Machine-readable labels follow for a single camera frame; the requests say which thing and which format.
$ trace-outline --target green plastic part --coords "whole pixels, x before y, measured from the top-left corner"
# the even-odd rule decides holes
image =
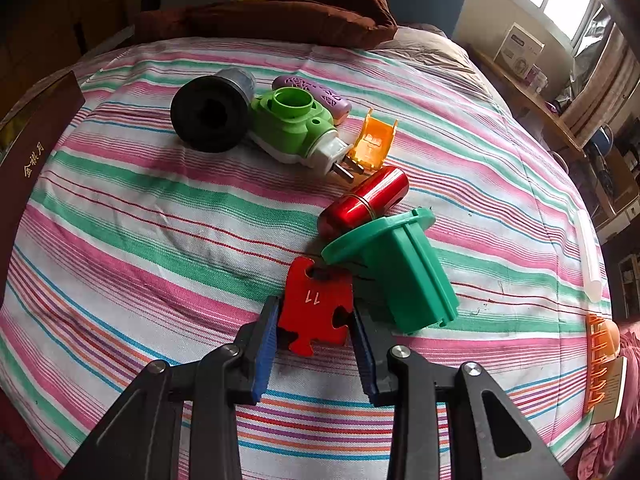
[[[287,155],[305,158],[316,141],[334,130],[334,118],[302,88],[283,87],[251,102],[253,131]]]
[[[386,305],[404,333],[458,316],[458,298],[424,234],[435,222],[418,208],[379,218],[331,242],[322,251],[329,265],[359,258],[375,276]]]

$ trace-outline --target bed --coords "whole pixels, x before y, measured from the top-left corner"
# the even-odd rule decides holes
[[[242,66],[258,92],[283,73],[398,119],[388,161],[408,175],[391,212],[429,207],[427,231],[459,317],[398,341],[457,367],[480,362],[560,462],[586,439],[584,315],[610,317],[609,291],[582,287],[574,184],[496,101],[446,64],[262,40],[182,38],[74,67],[86,103],[34,187],[0,310],[0,386],[42,447],[66,463],[153,359],[197,360],[234,338],[288,265],[318,256],[316,217],[345,184],[277,163],[249,140],[227,153],[183,145],[169,107],[180,86]],[[600,268],[606,276],[602,255]],[[449,478],[438,410],[441,477]],[[252,479],[386,478],[393,412],[364,396],[350,346],[278,352],[267,394],[238,408]],[[187,408],[180,477],[188,468]]]

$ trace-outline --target white box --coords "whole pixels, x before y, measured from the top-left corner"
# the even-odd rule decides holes
[[[495,56],[495,62],[524,79],[544,47],[544,43],[514,23]]]

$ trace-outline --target red cylinder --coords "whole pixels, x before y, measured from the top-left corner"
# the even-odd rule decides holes
[[[384,214],[409,191],[409,179],[400,168],[383,166],[359,186],[342,195],[318,217],[318,233],[335,240]]]

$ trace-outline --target blue gripper pad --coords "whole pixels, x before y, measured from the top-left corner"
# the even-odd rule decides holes
[[[254,404],[260,401],[262,394],[267,391],[273,358],[276,355],[276,327],[278,325],[277,306],[271,309],[269,318],[264,327],[264,334],[255,356],[254,384],[251,396]]]
[[[375,404],[374,398],[378,395],[376,367],[360,314],[358,314],[356,308],[353,309],[353,319],[349,323],[349,332],[351,344],[353,344],[353,353],[356,356],[358,365],[358,373],[360,374],[360,382],[362,383],[362,391],[369,397],[369,402]]]

